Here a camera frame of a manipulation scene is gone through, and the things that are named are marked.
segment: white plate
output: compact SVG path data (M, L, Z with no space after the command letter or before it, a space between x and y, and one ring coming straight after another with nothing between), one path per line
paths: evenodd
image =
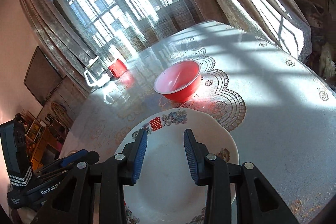
M198 220L204 214L208 187L198 187L191 178L183 145L184 130L190 128L196 141L204 143L210 153L239 164L233 138L210 115L173 108L139 123L116 153L134 141L140 128L147 130L148 144L139 180L134 186L124 186L128 223L185 224ZM235 196L235 187L231 185L231 202Z

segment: television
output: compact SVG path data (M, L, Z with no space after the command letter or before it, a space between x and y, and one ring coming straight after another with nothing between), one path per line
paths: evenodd
M30 61L24 85L44 106L61 82L61 75L37 46Z

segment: metal screw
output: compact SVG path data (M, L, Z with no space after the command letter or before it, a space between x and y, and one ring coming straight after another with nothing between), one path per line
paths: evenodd
M116 160L123 160L125 158L125 155L123 153L116 154L114 156Z
M81 161L81 162L79 162L79 163L77 164L77 168L78 168L78 169L83 169L83 168L85 168L85 167L86 167L86 162Z
M217 156L215 154L207 154L207 159L208 160L215 160Z
M246 169L249 169L249 170L252 170L253 167L254 167L253 163L251 163L251 162L246 162L244 164L244 166L245 166Z

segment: bowl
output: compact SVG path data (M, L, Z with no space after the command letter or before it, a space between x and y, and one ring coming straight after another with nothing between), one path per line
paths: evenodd
M155 80L154 90L169 100L186 102L201 84L201 65L195 60L184 60L165 69Z

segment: sunlight on curtain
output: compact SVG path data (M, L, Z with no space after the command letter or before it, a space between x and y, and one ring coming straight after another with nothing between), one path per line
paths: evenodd
M135 56L159 39L195 24L185 0L58 1L106 63Z

